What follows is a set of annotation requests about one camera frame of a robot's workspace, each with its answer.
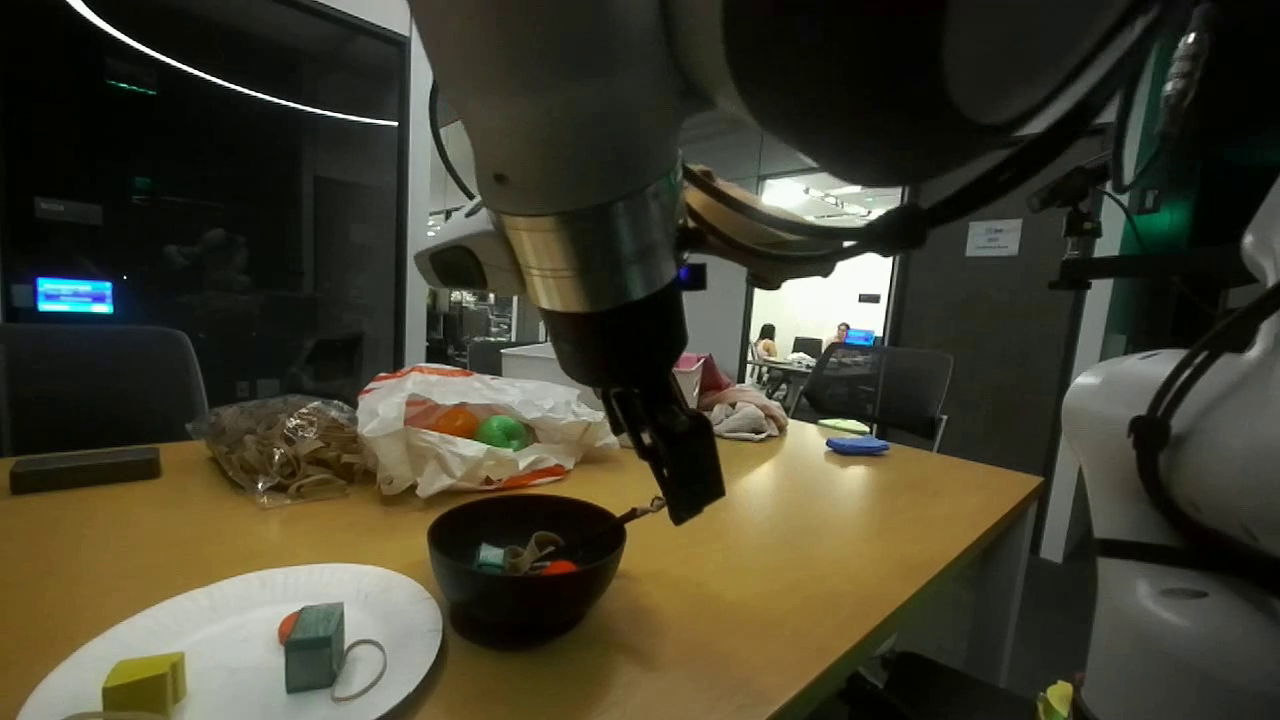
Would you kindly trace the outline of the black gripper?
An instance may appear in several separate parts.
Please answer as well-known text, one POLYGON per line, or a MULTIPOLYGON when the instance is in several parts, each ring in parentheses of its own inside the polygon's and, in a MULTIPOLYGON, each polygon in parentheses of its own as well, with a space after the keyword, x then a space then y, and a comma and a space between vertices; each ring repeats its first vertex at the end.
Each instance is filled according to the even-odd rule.
POLYGON ((606 311, 543 315, 560 368, 588 388, 641 388, 623 398, 629 436, 653 467, 669 520, 687 523, 724 495, 718 433, 666 378, 687 345, 680 287, 606 311))

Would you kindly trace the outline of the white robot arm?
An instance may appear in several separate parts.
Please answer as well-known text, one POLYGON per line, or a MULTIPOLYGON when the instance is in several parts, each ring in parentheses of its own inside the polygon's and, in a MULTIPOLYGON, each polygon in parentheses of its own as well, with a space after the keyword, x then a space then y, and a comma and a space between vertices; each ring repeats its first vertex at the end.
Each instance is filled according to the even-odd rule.
MULTIPOLYGON (((409 0, 489 245, 671 514, 724 486, 676 398, 680 261, 765 284, 935 227, 1110 137, 1113 185, 1277 266, 1277 0, 409 0)), ((1097 720, 1280 720, 1280 353, 1251 297, 1063 390, 1097 720)))

